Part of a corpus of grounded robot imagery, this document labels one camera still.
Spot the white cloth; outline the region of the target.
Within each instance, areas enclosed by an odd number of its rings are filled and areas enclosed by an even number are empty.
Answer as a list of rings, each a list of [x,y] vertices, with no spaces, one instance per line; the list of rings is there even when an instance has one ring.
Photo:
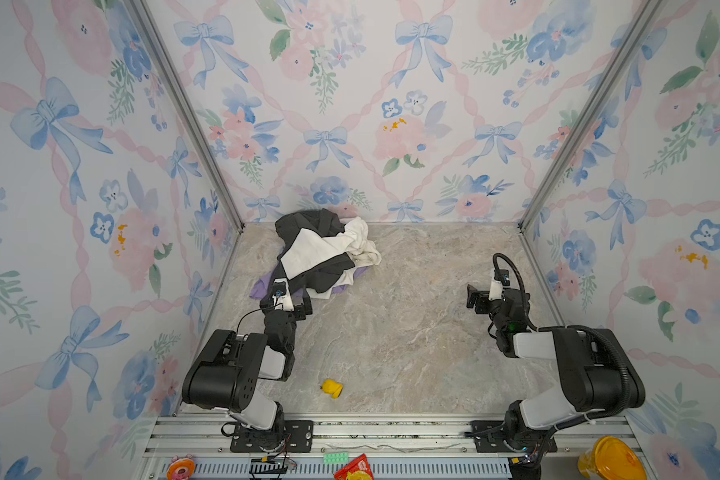
[[[362,218],[341,219],[340,223],[345,231],[334,237],[321,237],[312,230],[301,229],[281,259],[286,278],[294,281],[299,275],[306,279],[307,273],[317,273],[317,267],[329,260],[341,260],[343,254],[348,256],[354,267],[340,273],[329,288],[319,292],[307,287],[307,292],[319,299],[328,299],[335,289],[343,291],[352,285],[359,269],[381,263],[381,253],[368,239],[368,225]]]

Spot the black cloth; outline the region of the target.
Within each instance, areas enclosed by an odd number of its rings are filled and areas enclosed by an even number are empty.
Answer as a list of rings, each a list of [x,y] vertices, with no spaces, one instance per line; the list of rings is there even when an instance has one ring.
[[[344,226],[340,223],[337,214],[326,210],[309,210],[288,214],[275,223],[278,237],[284,242],[284,249],[277,257],[277,264],[272,272],[271,280],[286,278],[281,259],[285,252],[293,245],[296,236],[301,229],[312,230],[321,237],[334,237],[344,232]],[[317,273],[307,273],[306,279],[299,275],[294,281],[289,281],[290,289],[298,291],[312,287],[319,292],[329,288],[339,274],[345,269],[354,267],[354,263],[346,254],[341,255],[341,260],[329,260],[317,267]]]

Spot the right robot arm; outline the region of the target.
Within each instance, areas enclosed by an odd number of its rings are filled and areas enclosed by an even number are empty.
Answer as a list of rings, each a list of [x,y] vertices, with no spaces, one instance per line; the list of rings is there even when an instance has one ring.
[[[473,421],[467,438],[485,451],[516,452],[529,463],[553,449],[556,433],[642,406],[646,390],[614,333],[587,326],[534,327],[522,289],[467,287],[466,307],[489,317],[488,333],[509,359],[550,360],[558,381],[516,400],[499,422]]]

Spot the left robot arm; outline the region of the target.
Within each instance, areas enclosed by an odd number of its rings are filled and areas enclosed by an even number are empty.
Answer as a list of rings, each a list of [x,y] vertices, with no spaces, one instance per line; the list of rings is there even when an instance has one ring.
[[[240,334],[217,329],[189,368],[182,401],[205,410],[223,410],[221,427],[233,453],[308,453],[314,422],[288,420],[283,406],[257,390],[260,380],[285,382],[295,365],[297,323],[312,314],[311,298],[293,307],[275,296],[265,308],[264,331]]]

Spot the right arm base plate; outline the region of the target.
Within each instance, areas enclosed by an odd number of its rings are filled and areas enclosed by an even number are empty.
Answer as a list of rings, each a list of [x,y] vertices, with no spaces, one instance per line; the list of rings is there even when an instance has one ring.
[[[545,430],[530,430],[506,426],[504,421],[473,420],[464,436],[471,439],[478,453],[532,454],[538,453],[545,438]]]

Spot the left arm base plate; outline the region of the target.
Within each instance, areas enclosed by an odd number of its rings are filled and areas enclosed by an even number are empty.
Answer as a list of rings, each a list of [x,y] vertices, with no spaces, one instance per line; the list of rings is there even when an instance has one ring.
[[[310,453],[314,437],[314,422],[311,420],[276,421],[269,430],[258,430],[253,427],[235,423],[234,430],[229,433],[222,426],[222,434],[230,439],[229,450],[232,453]]]

